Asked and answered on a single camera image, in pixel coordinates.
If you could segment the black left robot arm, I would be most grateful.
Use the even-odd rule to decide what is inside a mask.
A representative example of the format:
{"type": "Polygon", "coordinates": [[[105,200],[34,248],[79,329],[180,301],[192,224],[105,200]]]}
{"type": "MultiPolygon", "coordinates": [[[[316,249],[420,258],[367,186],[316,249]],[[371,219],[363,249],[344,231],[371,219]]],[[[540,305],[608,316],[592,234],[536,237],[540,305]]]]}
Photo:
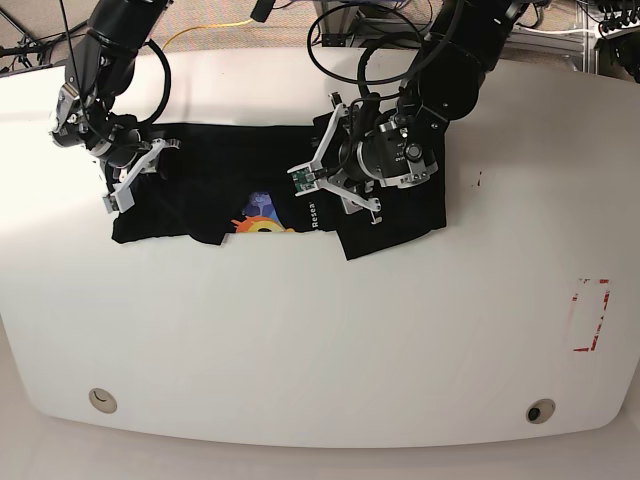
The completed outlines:
{"type": "Polygon", "coordinates": [[[446,1],[425,34],[410,25],[374,40],[361,54],[355,78],[359,95],[349,103],[331,94],[333,112],[312,159],[289,169],[298,196],[325,190],[340,197],[346,213],[370,211],[381,222],[383,204],[375,187],[409,189],[439,170],[449,124],[475,107],[526,5],[522,1],[446,1]],[[373,54],[409,40],[417,52],[409,69],[393,77],[393,108],[366,77],[373,54]]]}

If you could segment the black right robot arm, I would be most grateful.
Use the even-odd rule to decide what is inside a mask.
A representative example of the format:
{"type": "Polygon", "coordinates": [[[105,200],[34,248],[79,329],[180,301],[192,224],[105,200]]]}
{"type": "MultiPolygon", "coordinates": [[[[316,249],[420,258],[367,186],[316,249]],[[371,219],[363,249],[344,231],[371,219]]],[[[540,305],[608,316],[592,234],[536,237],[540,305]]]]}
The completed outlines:
{"type": "Polygon", "coordinates": [[[153,124],[168,104],[171,69],[150,35],[169,6],[168,1],[98,2],[85,36],[70,48],[65,61],[65,82],[50,136],[59,147],[84,147],[99,164],[110,192],[120,173],[150,152],[158,138],[153,124]],[[160,103],[144,120],[115,114],[115,100],[130,86],[136,58],[145,46],[157,55],[164,71],[160,103]]]}

